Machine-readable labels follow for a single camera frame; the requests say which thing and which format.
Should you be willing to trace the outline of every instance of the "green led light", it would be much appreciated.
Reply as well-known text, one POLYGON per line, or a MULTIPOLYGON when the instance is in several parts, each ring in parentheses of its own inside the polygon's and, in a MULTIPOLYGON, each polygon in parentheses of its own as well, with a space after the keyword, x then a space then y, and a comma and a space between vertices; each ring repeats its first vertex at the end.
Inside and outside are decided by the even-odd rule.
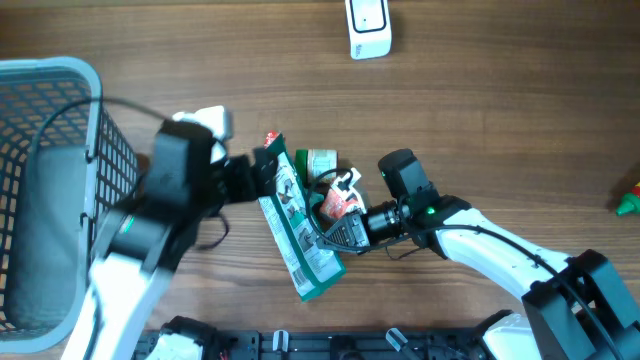
POLYGON ((133 216, 131 216, 131 217, 129 218, 129 223, 128 223, 128 224, 127 224, 127 226, 124 228, 123 233, 125 233, 125 234, 126 234, 126 233, 128 233, 128 232, 129 232, 129 230, 131 229, 131 226, 133 226, 133 221, 134 221, 134 220, 135 220, 135 218, 134 218, 133 216))

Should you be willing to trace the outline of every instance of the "green snack package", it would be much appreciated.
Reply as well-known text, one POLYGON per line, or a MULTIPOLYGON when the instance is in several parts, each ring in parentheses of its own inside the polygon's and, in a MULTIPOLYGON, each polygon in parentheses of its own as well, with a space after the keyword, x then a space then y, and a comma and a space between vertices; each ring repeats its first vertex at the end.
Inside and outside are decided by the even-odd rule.
MULTIPOLYGON (((287 153, 282 134, 267 150, 278 157, 277 191, 274 196, 260 198, 260 206, 296 290, 305 302, 322 295, 347 270, 337 253, 321 250, 316 245, 317 235, 306 216, 306 190, 287 153)), ((312 204, 322 201, 321 195, 313 195, 312 204)))

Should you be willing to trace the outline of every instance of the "white plug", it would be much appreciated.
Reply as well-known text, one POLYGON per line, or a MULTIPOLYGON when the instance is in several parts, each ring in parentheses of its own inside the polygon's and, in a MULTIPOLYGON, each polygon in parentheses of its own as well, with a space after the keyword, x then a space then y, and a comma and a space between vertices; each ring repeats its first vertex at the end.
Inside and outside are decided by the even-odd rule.
POLYGON ((351 57, 387 55, 391 50, 391 20, 387 0, 345 0, 351 57))

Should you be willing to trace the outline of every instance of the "white plastic part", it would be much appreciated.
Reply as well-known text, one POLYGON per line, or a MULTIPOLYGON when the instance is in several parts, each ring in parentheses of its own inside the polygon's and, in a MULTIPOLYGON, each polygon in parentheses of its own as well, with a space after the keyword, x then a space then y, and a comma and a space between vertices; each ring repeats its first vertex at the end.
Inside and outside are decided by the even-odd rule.
POLYGON ((387 55, 391 50, 391 19, 387 0, 345 0, 354 60, 387 55))
POLYGON ((202 346, 180 334, 163 334, 146 360, 201 360, 202 346))
MULTIPOLYGON (((567 267, 566 259, 569 255, 532 244, 496 226, 477 209, 459 211, 445 220, 444 224, 481 226, 539 255, 558 272, 567 267)), ((532 259, 490 235, 470 230, 441 230, 437 232, 437 237, 449 259, 479 271, 518 300, 522 300, 522 296, 529 292, 534 281, 544 282, 552 277, 532 259)))
MULTIPOLYGON (((331 189, 340 196, 343 201, 348 201, 350 198, 355 197, 358 200, 358 208, 362 211, 363 214, 366 214, 367 208, 364 204, 364 200, 362 199, 362 195, 358 190, 356 190, 355 185, 360 180, 362 175, 356 168, 351 168, 351 174, 344 174, 342 176, 338 176, 333 183, 331 183, 331 189), (344 181, 349 180, 349 188, 347 190, 342 190, 338 185, 343 183, 344 181)), ((346 212, 354 211, 355 209, 348 209, 346 212)))
POLYGON ((233 122, 224 106, 218 105, 203 108, 195 113, 180 111, 173 114, 172 118, 174 121, 187 121, 202 125, 213 133, 213 137, 218 141, 211 149, 212 164, 227 155, 224 146, 220 142, 224 143, 233 137, 233 122))
POLYGON ((148 274, 141 267, 142 261, 114 253, 93 262, 89 289, 62 359, 85 357, 96 311, 100 311, 100 323, 91 359, 131 358, 145 322, 173 277, 169 270, 158 268, 148 274))
POLYGON ((484 333, 482 339, 498 360, 540 360, 529 320, 520 314, 500 319, 484 333))
POLYGON ((289 332, 287 330, 277 330, 273 333, 271 350, 289 352, 289 332), (282 334, 282 344, 280 344, 280 334, 282 334))
POLYGON ((387 330, 387 333, 384 337, 385 339, 387 339, 387 342, 391 346, 393 346, 394 349, 396 349, 396 351, 402 351, 402 347, 404 346, 404 344, 409 342, 409 340, 407 340, 407 338, 400 332, 400 330, 398 330, 398 328, 391 328, 387 330))

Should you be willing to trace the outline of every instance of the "green object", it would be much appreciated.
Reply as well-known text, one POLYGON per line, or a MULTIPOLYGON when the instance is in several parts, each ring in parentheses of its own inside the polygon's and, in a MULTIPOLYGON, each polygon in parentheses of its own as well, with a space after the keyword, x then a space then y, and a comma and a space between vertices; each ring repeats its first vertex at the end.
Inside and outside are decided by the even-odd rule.
MULTIPOLYGON (((307 239, 313 239, 309 221, 315 221, 315 217, 306 217, 306 190, 299 176, 303 171, 297 169, 297 164, 294 165, 291 161, 282 134, 267 147, 267 151, 278 157, 278 172, 275 177, 277 193, 260 198, 260 205, 296 291, 305 302, 322 295, 340 280, 347 269, 337 252, 321 250, 316 245, 309 247, 307 239)), ((305 152, 308 154, 308 150, 299 152, 301 158, 305 152)), ((322 195, 312 194, 310 203, 319 201, 323 201, 322 195)))
POLYGON ((131 229, 131 227, 133 226, 133 221, 134 221, 135 219, 136 219, 136 218, 135 218, 135 217, 133 217, 133 216, 131 217, 131 219, 129 219, 129 223, 127 224, 127 227, 126 227, 126 228, 124 228, 124 233, 125 233, 125 234, 129 232, 129 230, 130 230, 130 229, 131 229))
POLYGON ((616 214, 618 216, 640 214, 640 198, 631 193, 625 194, 618 210, 616 210, 616 214))
POLYGON ((309 150, 308 149, 298 149, 296 150, 296 161, 294 166, 296 167, 296 171, 298 172, 298 177, 300 177, 300 181, 302 181, 303 185, 309 185, 307 181, 307 160, 309 160, 309 150))

